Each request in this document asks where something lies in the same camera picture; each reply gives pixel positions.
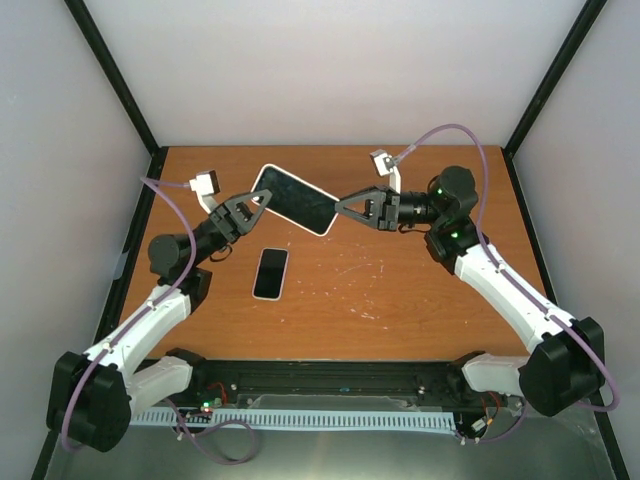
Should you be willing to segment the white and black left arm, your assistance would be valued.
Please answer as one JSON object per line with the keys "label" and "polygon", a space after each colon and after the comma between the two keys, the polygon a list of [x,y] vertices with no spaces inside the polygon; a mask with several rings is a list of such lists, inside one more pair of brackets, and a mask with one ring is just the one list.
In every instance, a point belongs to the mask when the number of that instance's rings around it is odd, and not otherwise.
{"label": "white and black left arm", "polygon": [[251,232],[271,198],[267,189],[232,196],[196,228],[151,241],[150,270],[158,280],[149,296],[114,331],[54,366],[46,425],[65,448],[107,452],[134,417],[165,398],[177,394],[193,403],[206,395],[207,376],[181,354],[141,364],[206,299],[212,274],[200,263]]}

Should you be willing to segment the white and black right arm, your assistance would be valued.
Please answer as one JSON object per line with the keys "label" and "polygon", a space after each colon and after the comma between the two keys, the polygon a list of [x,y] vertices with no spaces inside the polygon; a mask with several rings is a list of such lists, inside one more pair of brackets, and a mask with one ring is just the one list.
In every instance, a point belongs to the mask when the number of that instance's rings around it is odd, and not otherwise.
{"label": "white and black right arm", "polygon": [[504,261],[470,217],[477,202],[471,171],[451,166],[424,192],[372,186],[340,199],[335,210],[378,231],[426,226],[432,259],[479,293],[528,353],[466,356],[460,375],[467,388],[518,396],[554,416],[604,385],[604,332],[592,318],[577,320],[546,299]]}

